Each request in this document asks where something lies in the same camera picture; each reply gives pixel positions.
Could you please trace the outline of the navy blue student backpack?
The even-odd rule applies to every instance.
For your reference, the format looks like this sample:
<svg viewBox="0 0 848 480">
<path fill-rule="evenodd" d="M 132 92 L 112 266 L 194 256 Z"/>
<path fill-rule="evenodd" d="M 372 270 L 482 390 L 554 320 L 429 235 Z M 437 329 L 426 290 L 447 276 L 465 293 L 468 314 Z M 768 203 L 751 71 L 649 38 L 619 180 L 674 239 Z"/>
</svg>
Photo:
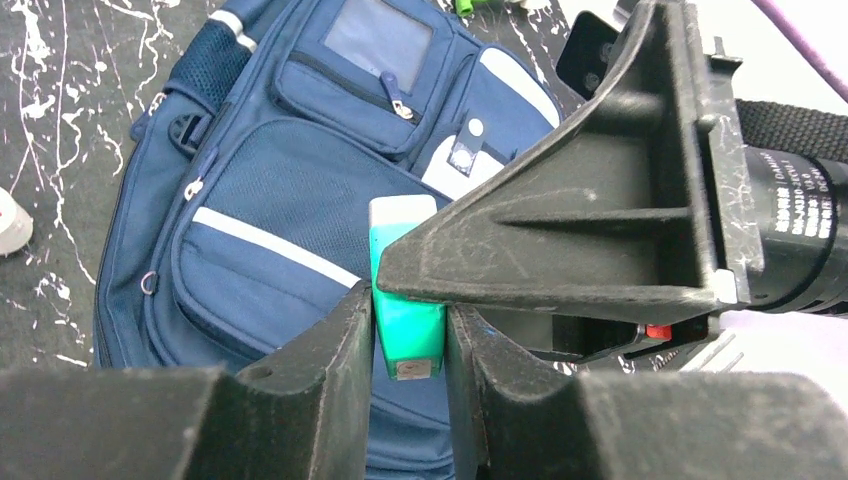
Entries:
<svg viewBox="0 0 848 480">
<path fill-rule="evenodd" d="M 428 1 L 225 3 L 132 126 L 96 360 L 247 367 L 370 278 L 373 199 L 445 206 L 562 119 Z"/>
</svg>

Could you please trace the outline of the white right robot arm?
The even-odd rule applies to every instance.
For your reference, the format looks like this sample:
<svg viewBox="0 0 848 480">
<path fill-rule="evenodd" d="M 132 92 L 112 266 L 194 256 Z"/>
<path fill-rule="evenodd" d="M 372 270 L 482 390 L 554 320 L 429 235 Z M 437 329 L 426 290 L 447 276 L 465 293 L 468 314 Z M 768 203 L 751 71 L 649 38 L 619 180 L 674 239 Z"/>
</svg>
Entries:
<svg viewBox="0 0 848 480">
<path fill-rule="evenodd" d="M 683 358 L 732 310 L 846 316 L 845 117 L 737 99 L 683 1 L 567 50 L 587 101 L 391 244 L 378 289 L 549 314 L 537 355 L 578 364 Z"/>
</svg>

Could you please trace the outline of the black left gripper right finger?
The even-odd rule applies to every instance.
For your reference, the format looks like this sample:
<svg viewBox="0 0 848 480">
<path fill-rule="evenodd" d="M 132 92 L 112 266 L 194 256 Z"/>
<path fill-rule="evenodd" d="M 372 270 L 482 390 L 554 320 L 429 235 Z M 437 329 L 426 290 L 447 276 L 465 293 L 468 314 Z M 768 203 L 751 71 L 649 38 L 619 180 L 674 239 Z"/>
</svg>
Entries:
<svg viewBox="0 0 848 480">
<path fill-rule="evenodd" d="M 449 311 L 445 367 L 460 479 L 843 479 L 847 419 L 776 373 L 567 376 Z"/>
</svg>

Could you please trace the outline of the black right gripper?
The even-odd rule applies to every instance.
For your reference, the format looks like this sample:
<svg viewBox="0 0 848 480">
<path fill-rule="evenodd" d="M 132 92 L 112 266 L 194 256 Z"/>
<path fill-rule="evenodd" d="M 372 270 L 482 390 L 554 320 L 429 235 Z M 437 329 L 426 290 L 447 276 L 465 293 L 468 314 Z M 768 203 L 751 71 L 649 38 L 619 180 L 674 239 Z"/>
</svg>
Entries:
<svg viewBox="0 0 848 480">
<path fill-rule="evenodd" d="M 731 309 L 847 314 L 847 123 L 734 97 L 695 9 L 575 18 L 558 60 L 584 100 L 554 132 L 388 247 L 417 299 L 560 314 L 556 356 L 691 352 Z"/>
</svg>

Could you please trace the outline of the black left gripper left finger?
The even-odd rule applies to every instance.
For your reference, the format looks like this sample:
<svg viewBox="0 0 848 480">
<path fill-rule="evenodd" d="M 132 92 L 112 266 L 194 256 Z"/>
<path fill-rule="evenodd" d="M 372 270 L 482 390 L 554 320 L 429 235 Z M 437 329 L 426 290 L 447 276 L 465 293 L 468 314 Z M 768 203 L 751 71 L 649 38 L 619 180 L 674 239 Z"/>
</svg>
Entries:
<svg viewBox="0 0 848 480">
<path fill-rule="evenodd" d="M 220 367 L 1 375 L 5 479 L 360 479 L 370 287 L 230 375 Z"/>
</svg>

